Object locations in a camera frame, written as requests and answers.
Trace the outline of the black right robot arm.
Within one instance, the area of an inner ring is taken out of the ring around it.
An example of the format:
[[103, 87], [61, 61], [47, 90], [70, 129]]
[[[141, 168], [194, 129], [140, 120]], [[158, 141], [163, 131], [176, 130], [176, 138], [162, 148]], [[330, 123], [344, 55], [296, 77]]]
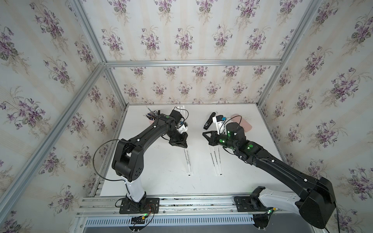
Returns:
[[300, 215], [307, 223], [324, 229], [337, 208], [332, 183], [325, 177], [314, 178], [287, 165], [270, 154], [261, 145], [247, 140], [244, 129], [236, 122], [226, 126], [226, 133], [204, 132], [211, 146], [231, 149], [246, 164], [255, 166], [290, 188], [290, 192], [257, 187], [250, 196], [234, 198], [239, 212], [266, 212], [281, 209]]

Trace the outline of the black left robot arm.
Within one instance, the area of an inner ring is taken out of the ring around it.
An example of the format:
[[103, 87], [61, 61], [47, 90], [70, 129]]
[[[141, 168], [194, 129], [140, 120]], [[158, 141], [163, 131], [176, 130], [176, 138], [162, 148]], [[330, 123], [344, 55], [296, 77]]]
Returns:
[[154, 142], [167, 135], [171, 146], [187, 148], [187, 132], [181, 130], [185, 121], [182, 113], [177, 110], [172, 110], [169, 115], [160, 113], [143, 132], [117, 143], [111, 167], [125, 181], [127, 199], [134, 203], [146, 200], [140, 175], [144, 169], [144, 153]]

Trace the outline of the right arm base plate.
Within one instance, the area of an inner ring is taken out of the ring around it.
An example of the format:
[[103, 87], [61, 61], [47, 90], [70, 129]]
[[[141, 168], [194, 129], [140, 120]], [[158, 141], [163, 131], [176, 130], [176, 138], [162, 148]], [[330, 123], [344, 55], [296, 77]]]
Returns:
[[272, 207], [264, 206], [256, 196], [235, 196], [234, 203], [238, 212], [270, 212]]

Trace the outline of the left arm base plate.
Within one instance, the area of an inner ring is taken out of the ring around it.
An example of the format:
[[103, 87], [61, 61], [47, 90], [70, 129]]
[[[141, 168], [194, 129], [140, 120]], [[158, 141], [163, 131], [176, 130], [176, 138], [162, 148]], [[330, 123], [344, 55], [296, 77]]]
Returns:
[[136, 203], [128, 197], [121, 201], [120, 214], [157, 214], [159, 212], [160, 198], [143, 198]]

